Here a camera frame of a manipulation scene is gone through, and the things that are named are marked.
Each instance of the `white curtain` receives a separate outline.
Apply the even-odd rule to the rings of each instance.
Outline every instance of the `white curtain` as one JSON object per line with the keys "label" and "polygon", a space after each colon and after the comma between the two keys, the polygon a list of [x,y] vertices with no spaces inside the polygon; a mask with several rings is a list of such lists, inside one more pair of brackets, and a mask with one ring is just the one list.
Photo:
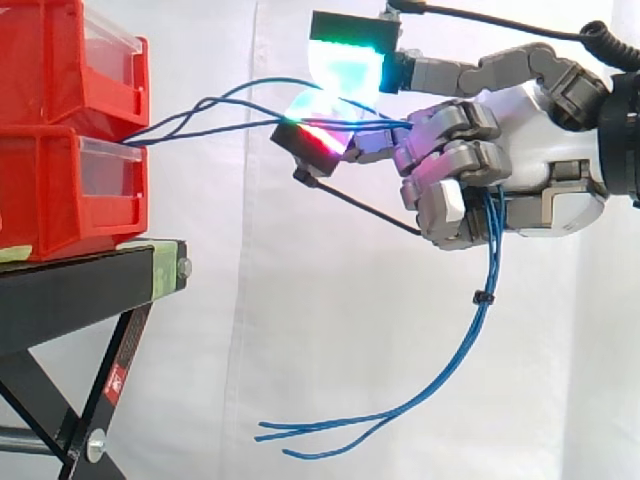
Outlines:
{"label": "white curtain", "polygon": [[[566,31],[599,18],[640,44],[634,1],[442,4]],[[312,10],[373,16],[383,2],[87,3],[150,39],[159,120],[251,78],[308,79]],[[404,48],[468,62],[537,40],[431,16],[404,19],[403,31]],[[580,45],[551,43],[605,73]],[[262,86],[251,98],[282,111],[299,91]],[[402,94],[379,107],[400,117],[437,101]],[[218,107],[194,128],[247,118]],[[187,239],[195,272],[185,292],[154,307],[110,431],[109,451],[128,478],[640,479],[640,214],[627,199],[612,200],[579,235],[508,236],[496,305],[468,359],[433,398],[353,452],[305,462],[280,450],[334,449],[366,426],[256,444],[262,420],[376,413],[412,397],[458,347],[487,269],[482,248],[440,252],[305,189],[270,134],[152,151],[151,234]],[[341,166],[330,182],[411,221],[389,162]],[[36,351],[77,408],[110,326]],[[3,479],[55,472],[55,461],[0,455]]]}

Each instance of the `blue cable bundle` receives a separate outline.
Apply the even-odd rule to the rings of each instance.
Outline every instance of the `blue cable bundle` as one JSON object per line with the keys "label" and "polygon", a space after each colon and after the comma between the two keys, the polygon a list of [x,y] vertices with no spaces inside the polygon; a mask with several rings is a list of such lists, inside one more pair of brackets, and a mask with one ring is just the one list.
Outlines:
{"label": "blue cable bundle", "polygon": [[[217,133],[232,132],[235,130],[245,130],[247,128],[263,127],[267,125],[277,125],[278,123],[282,123],[282,122],[291,122],[292,121],[291,119],[287,118],[281,113],[262,107],[261,105],[257,105],[253,102],[249,102],[246,100],[237,100],[237,99],[230,98],[231,96],[243,90],[247,90],[249,88],[252,88],[258,85],[264,85],[269,83],[288,83],[293,85],[301,85],[309,88],[316,88],[318,90],[321,89],[318,85],[314,83],[307,82],[306,80],[300,80],[300,79],[290,78],[290,77],[272,77],[272,78],[263,78],[259,80],[253,80],[251,82],[247,82],[242,85],[239,85],[238,87],[232,90],[229,90],[227,93],[223,94],[220,97],[203,98],[198,103],[196,103],[196,105],[191,110],[187,110],[182,113],[171,115],[170,117],[165,118],[164,120],[158,122],[157,124],[125,138],[121,143],[132,146],[132,147],[144,147],[144,146],[157,145],[163,142],[170,142],[174,140],[184,140],[187,138],[204,137],[208,135],[214,135]],[[348,132],[377,131],[377,130],[389,130],[394,128],[411,128],[412,127],[412,124],[409,122],[393,120],[387,117],[386,115],[376,112],[374,109],[367,107],[366,105],[362,105],[352,100],[347,100],[347,99],[341,99],[341,100],[350,105],[361,108],[366,112],[376,115],[377,117],[380,117],[380,118],[378,120],[364,120],[359,122],[305,118],[305,119],[301,119],[297,123],[311,124],[317,127],[321,127],[324,130],[348,131]],[[229,125],[226,127],[214,128],[211,130],[204,130],[200,132],[181,133],[182,130],[187,126],[187,124],[193,119],[195,115],[199,113],[203,113],[207,110],[210,110],[211,108],[220,104],[240,105],[243,107],[248,107],[250,109],[259,111],[261,113],[264,113],[265,115],[272,117],[272,120],[247,122],[247,123],[241,123],[237,125]],[[160,136],[158,138],[137,140],[139,136],[154,132],[159,128],[164,127],[165,125],[168,125],[177,120],[181,120],[180,123],[178,124],[177,127],[173,128],[169,133],[163,136]]]}
{"label": "blue cable bundle", "polygon": [[296,437],[300,435],[307,435],[310,433],[317,433],[323,430],[329,430],[333,428],[345,427],[348,425],[355,425],[360,423],[377,422],[373,427],[369,428],[364,434],[357,438],[352,443],[339,448],[322,453],[301,453],[289,449],[284,449],[282,452],[285,455],[289,455],[294,458],[302,460],[319,460],[328,457],[334,457],[341,455],[350,450],[353,450],[367,438],[380,430],[382,427],[398,418],[400,415],[408,412],[412,408],[418,406],[435,392],[437,392],[442,385],[453,375],[453,373],[460,366],[465,359],[475,341],[478,339],[480,331],[482,330],[487,311],[489,306],[493,303],[493,295],[495,294],[498,276],[500,273],[500,259],[502,254],[502,237],[505,229],[506,220],[506,201],[503,190],[498,187],[498,208],[496,208],[495,200],[492,198],[488,191],[483,193],[483,201],[485,207],[485,213],[487,218],[487,225],[489,230],[489,273],[487,275],[487,281],[485,289],[480,292],[482,295],[478,301],[478,310],[471,323],[471,327],[467,332],[462,344],[454,354],[453,358],[449,361],[444,370],[433,380],[424,390],[418,395],[409,400],[403,405],[396,407],[386,412],[377,413],[375,415],[367,415],[355,418],[344,418],[338,420],[329,420],[325,422],[317,423],[302,423],[302,424],[282,424],[282,423],[270,423],[261,422],[259,425],[264,428],[272,430],[280,430],[279,433],[272,433],[268,435],[262,435],[255,437],[257,442],[265,442],[269,440],[280,440],[289,437]]}

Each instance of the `robotic arm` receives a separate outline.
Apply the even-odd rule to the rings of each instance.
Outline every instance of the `robotic arm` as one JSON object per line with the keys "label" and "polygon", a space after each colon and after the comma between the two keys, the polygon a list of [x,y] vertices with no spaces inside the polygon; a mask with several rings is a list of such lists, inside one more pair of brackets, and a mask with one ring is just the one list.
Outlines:
{"label": "robotic arm", "polygon": [[482,187],[503,187],[507,228],[523,236],[579,231],[598,219],[611,194],[637,203],[640,75],[614,76],[610,93],[544,43],[478,65],[399,52],[394,66],[396,91],[453,99],[408,115],[411,129],[356,133],[347,152],[331,160],[296,155],[278,132],[274,141],[293,150],[299,168],[320,176],[340,161],[393,159],[405,207],[417,212],[422,236],[444,250],[486,243]]}

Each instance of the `black metal stand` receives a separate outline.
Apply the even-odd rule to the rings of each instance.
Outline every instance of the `black metal stand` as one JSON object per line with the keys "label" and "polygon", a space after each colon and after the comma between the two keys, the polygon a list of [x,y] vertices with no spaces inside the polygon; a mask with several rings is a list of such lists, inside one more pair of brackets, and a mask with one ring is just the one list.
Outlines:
{"label": "black metal stand", "polygon": [[[0,451],[53,455],[59,480],[125,479],[106,434],[153,301],[186,287],[179,241],[49,264],[0,265],[0,394],[31,430],[0,428]],[[120,314],[82,415],[29,348]]]}

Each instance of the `red storage bin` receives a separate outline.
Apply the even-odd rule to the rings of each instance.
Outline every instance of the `red storage bin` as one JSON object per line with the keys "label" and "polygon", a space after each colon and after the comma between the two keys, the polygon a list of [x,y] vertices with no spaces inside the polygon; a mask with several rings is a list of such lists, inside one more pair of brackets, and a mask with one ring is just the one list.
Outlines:
{"label": "red storage bin", "polygon": [[0,127],[0,256],[113,250],[146,231],[147,188],[146,149],[69,127]]}
{"label": "red storage bin", "polygon": [[0,0],[0,126],[119,141],[149,125],[148,49],[81,0]]}

